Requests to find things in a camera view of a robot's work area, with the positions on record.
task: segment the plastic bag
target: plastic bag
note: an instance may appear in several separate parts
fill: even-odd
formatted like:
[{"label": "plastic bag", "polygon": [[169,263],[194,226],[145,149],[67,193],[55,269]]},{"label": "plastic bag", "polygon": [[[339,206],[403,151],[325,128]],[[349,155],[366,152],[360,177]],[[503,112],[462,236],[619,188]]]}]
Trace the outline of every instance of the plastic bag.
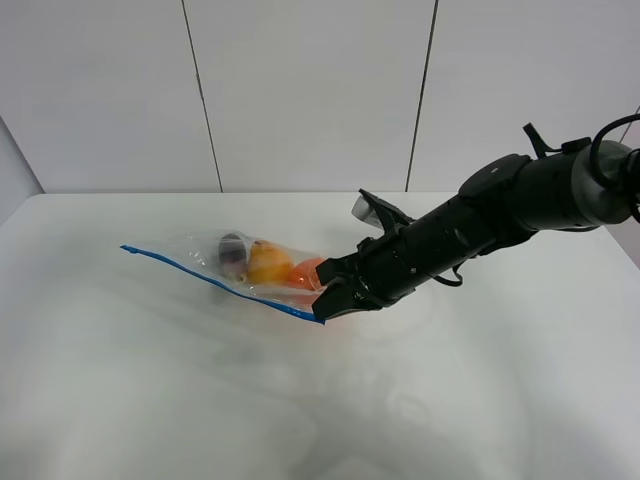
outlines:
[{"label": "plastic bag", "polygon": [[160,260],[230,293],[318,323],[311,304],[324,288],[316,266],[324,258],[241,232],[194,233],[139,247],[134,254]]}]

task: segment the white table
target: white table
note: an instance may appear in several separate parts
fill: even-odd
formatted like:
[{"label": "white table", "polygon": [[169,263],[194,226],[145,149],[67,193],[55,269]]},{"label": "white table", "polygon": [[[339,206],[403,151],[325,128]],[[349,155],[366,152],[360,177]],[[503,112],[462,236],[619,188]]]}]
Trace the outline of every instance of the white table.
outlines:
[{"label": "white table", "polygon": [[118,248],[233,228],[343,255],[376,235],[355,199],[27,201],[0,228],[0,478],[638,478],[640,271],[603,229],[326,326]]}]

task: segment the blue zipper seal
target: blue zipper seal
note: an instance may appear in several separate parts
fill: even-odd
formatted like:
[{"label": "blue zipper seal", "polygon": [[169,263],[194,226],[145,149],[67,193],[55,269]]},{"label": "blue zipper seal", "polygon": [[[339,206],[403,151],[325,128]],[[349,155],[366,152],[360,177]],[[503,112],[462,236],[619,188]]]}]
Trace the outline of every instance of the blue zipper seal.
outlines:
[{"label": "blue zipper seal", "polygon": [[313,313],[303,312],[302,310],[298,310],[297,308],[290,307],[288,305],[283,305],[281,303],[272,302],[271,300],[263,300],[262,298],[251,297],[249,295],[243,295],[242,293],[236,292],[235,290],[227,287],[224,283],[215,280],[213,278],[206,277],[198,272],[195,272],[184,265],[180,265],[177,262],[174,262],[168,257],[164,255],[160,255],[159,253],[149,252],[147,250],[140,250],[139,248],[132,247],[129,245],[121,245],[120,248],[126,250],[129,253],[144,255],[145,257],[153,258],[155,260],[160,260],[162,263],[166,263],[167,265],[171,265],[172,267],[177,268],[178,270],[182,270],[189,275],[193,275],[200,280],[204,280],[205,282],[209,282],[216,287],[220,287],[223,290],[226,290],[229,293],[237,295],[240,298],[246,298],[247,300],[252,300],[254,302],[262,303],[263,305],[267,305],[271,308],[275,308],[276,310],[280,310],[281,312],[288,313],[289,315],[293,315],[294,317],[301,318],[303,320],[308,320],[309,322],[320,323],[324,325],[324,320],[318,320]]}]

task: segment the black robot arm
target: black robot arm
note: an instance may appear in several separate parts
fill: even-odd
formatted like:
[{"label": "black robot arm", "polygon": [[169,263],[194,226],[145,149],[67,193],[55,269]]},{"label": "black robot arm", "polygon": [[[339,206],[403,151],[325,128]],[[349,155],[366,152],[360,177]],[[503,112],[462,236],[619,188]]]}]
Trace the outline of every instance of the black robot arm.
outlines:
[{"label": "black robot arm", "polygon": [[[463,262],[523,243],[540,230],[583,232],[629,216],[640,222],[639,152],[603,140],[636,120],[640,115],[622,118],[593,141],[573,140],[555,150],[529,124],[525,132],[536,160],[512,154],[494,161],[469,178],[458,195],[417,220],[361,190],[352,213],[384,234],[318,266],[327,288],[313,304],[315,316],[379,310],[430,279],[461,285],[457,269]],[[457,281],[440,277],[450,268]]]}]

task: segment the orange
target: orange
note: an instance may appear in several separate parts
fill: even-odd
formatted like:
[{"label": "orange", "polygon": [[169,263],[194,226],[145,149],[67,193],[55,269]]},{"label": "orange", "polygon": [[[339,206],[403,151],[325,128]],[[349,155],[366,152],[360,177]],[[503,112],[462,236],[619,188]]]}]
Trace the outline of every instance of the orange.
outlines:
[{"label": "orange", "polygon": [[293,260],[282,248],[265,240],[251,246],[247,278],[251,283],[282,283],[293,269]]},{"label": "orange", "polygon": [[310,258],[300,262],[289,272],[286,280],[287,286],[305,290],[318,290],[322,285],[320,285],[316,267],[322,262],[324,262],[324,258]]}]

